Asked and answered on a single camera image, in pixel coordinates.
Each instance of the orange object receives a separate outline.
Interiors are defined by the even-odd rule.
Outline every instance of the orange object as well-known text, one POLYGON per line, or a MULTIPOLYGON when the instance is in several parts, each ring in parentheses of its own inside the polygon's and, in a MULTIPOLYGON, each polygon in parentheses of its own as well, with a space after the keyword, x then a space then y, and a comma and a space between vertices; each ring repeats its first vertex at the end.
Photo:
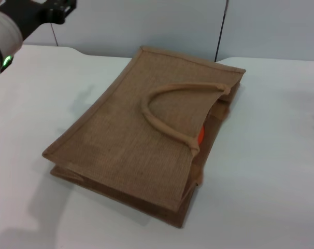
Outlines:
POLYGON ((202 143, 203 138, 204 138, 204 126, 202 127, 202 129, 201 129, 201 131, 200 131, 200 133, 198 135, 198 139, 197 139, 198 140, 198 145, 200 145, 202 143))

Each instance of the rope handle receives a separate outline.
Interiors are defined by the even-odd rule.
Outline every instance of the rope handle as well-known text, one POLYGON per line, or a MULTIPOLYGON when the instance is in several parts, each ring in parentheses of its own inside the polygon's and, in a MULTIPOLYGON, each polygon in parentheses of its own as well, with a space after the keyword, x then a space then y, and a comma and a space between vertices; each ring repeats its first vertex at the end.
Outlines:
POLYGON ((155 129, 160 131, 163 134, 168 135, 169 137, 178 140, 184 144, 187 144, 195 157, 199 153, 199 145, 197 138, 188 136, 186 134, 183 134, 158 118, 156 118, 150 111, 149 109, 149 104, 150 102, 156 98, 158 95, 167 93, 167 92, 172 92, 172 91, 178 91, 178 90, 217 90, 217 91, 223 91, 223 95, 228 95, 231 91, 230 87, 227 86, 226 84, 221 84, 221 83, 212 83, 212 82, 184 82, 181 84, 170 84, 170 85, 165 85, 161 87, 157 87, 151 92, 149 92, 147 95, 145 95, 142 98, 141 101, 141 111, 146 120, 150 123, 151 126, 153 126, 155 129))

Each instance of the jute bag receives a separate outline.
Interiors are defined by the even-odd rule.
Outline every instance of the jute bag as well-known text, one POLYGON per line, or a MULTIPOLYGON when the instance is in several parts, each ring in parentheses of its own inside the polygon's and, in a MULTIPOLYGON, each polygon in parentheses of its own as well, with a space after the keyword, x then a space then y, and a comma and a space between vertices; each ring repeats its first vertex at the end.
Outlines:
POLYGON ((182 227, 244 72, 141 47, 108 90, 44 151, 56 164, 51 174, 182 227))

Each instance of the table surface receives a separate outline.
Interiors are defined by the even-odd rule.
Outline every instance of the table surface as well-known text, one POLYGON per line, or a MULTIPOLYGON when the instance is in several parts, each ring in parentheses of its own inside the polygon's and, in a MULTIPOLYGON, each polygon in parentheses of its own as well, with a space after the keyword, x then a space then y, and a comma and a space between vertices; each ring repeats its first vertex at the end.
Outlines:
POLYGON ((129 61, 24 46, 0 75, 0 249, 314 248, 314 62, 220 62, 247 72, 184 229, 49 174, 41 153, 129 61))

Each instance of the green light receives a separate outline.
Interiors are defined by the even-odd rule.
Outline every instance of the green light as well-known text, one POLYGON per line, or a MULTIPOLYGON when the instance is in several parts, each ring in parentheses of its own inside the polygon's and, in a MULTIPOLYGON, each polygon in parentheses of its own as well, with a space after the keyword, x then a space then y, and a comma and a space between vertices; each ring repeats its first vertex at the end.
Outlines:
POLYGON ((8 56, 6 57, 6 59, 4 60, 3 66, 6 66, 7 63, 12 59, 12 56, 8 56))

